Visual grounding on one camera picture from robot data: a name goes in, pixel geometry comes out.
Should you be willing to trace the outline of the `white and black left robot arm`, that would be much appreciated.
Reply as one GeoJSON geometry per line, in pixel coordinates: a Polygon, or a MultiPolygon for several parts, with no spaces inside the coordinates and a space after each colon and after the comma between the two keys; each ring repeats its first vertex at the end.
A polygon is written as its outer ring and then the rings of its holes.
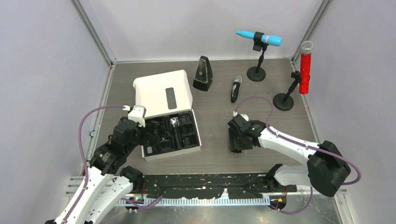
{"type": "Polygon", "coordinates": [[[123,118],[98,147],[89,162],[86,176],[66,208],[48,224],[98,224],[126,194],[143,187],[143,173],[124,167],[127,157],[146,142],[145,122],[123,118]]]}

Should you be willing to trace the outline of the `white box with black tray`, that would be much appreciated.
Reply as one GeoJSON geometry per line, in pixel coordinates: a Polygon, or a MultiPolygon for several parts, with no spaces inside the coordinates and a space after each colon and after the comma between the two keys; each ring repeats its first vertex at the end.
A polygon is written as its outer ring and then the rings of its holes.
{"type": "Polygon", "coordinates": [[[176,70],[136,78],[135,105],[146,108],[147,142],[142,146],[146,161],[201,150],[201,139],[192,108],[193,97],[187,73],[176,70]],[[153,153],[147,154],[147,147],[153,153]]]}

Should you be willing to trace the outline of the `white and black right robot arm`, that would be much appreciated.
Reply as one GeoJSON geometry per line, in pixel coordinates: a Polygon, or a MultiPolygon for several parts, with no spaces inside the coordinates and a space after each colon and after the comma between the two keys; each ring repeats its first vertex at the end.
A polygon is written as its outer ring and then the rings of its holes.
{"type": "Polygon", "coordinates": [[[229,135],[235,137],[238,151],[262,147],[277,151],[300,163],[300,166],[277,164],[266,179],[271,191],[287,185],[313,187],[320,194],[333,197],[351,173],[338,148],[330,141],[309,142],[282,133],[259,120],[237,114],[229,122],[229,135]]]}

